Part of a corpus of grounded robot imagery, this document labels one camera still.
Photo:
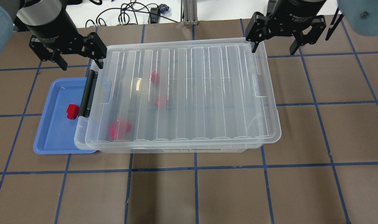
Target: transparent plastic bin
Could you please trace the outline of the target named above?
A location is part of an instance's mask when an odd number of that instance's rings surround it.
[[[244,38],[113,45],[97,68],[79,149],[244,152],[280,138],[263,43],[255,54]]]

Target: box handle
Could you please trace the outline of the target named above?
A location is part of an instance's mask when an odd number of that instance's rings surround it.
[[[98,78],[98,72],[90,69],[88,70],[87,81],[85,82],[83,98],[81,98],[79,116],[85,118],[90,116],[92,99],[94,98],[96,80]]]

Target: pink object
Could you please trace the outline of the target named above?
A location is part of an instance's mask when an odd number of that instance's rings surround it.
[[[156,71],[152,71],[150,73],[150,81],[153,82],[154,84],[159,83],[160,81],[160,76]]]
[[[162,97],[158,97],[155,101],[155,105],[158,107],[158,108],[165,108],[167,106],[167,102],[168,102],[168,96],[162,96]]]
[[[131,123],[124,120],[120,125],[119,119],[116,120],[116,123],[110,126],[110,137],[113,141],[122,140],[125,138],[125,133],[129,132],[132,129]]]
[[[67,118],[70,120],[73,120],[77,117],[78,111],[80,110],[80,107],[75,105],[75,104],[69,104],[66,113],[67,113]]]

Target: white floor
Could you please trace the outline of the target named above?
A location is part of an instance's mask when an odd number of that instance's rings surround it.
[[[180,0],[137,0],[142,4],[156,3],[167,4],[169,12],[163,14],[163,16],[170,19],[180,21],[181,20],[181,1]],[[92,4],[88,0],[83,0],[83,3],[75,6],[68,6],[67,12],[71,19],[77,26],[77,28],[85,27],[85,22],[88,19],[95,21],[97,15],[105,9],[111,7],[120,7],[122,3],[129,3],[129,0],[103,0],[101,6]],[[198,20],[232,20],[232,19],[244,19],[250,18],[255,11],[262,13],[266,12],[268,0],[198,0],[197,1],[197,13]],[[331,15],[335,13],[337,9],[337,0],[328,0],[319,14]],[[101,15],[108,26],[118,25],[119,10],[109,10]],[[135,18],[132,12],[128,12],[131,17],[131,23],[135,22]],[[139,24],[148,23],[148,14],[136,14]],[[160,23],[168,23],[169,20],[160,19]]]

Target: black latch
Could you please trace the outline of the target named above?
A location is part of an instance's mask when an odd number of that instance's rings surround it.
[[[81,99],[80,111],[78,116],[85,118],[90,116],[92,99],[94,99],[96,79],[98,78],[98,72],[94,70],[88,70],[87,81],[85,82],[83,98]]]

